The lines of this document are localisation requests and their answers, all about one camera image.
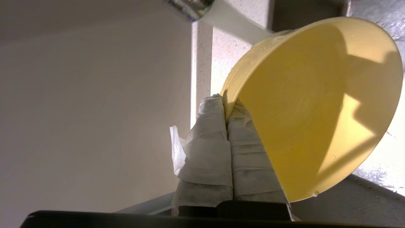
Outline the paper-wrapped right gripper left finger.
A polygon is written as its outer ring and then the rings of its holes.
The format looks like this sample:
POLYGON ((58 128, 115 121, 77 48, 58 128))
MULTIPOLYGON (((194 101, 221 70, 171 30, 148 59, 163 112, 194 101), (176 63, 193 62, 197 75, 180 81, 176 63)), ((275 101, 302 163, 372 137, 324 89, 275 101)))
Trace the paper-wrapped right gripper left finger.
POLYGON ((233 199, 231 145, 221 95, 205 97, 186 139, 169 128, 173 170, 178 178, 172 205, 177 216, 211 209, 233 199))

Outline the paper-wrapped right gripper right finger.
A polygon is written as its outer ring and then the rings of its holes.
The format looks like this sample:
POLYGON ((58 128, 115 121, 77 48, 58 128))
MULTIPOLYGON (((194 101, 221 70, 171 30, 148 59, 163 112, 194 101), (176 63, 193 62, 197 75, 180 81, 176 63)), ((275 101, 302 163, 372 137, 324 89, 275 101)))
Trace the paper-wrapped right gripper right finger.
POLYGON ((234 200, 259 206, 259 215, 292 221, 291 206, 263 146, 252 116, 236 101, 227 124, 234 200))

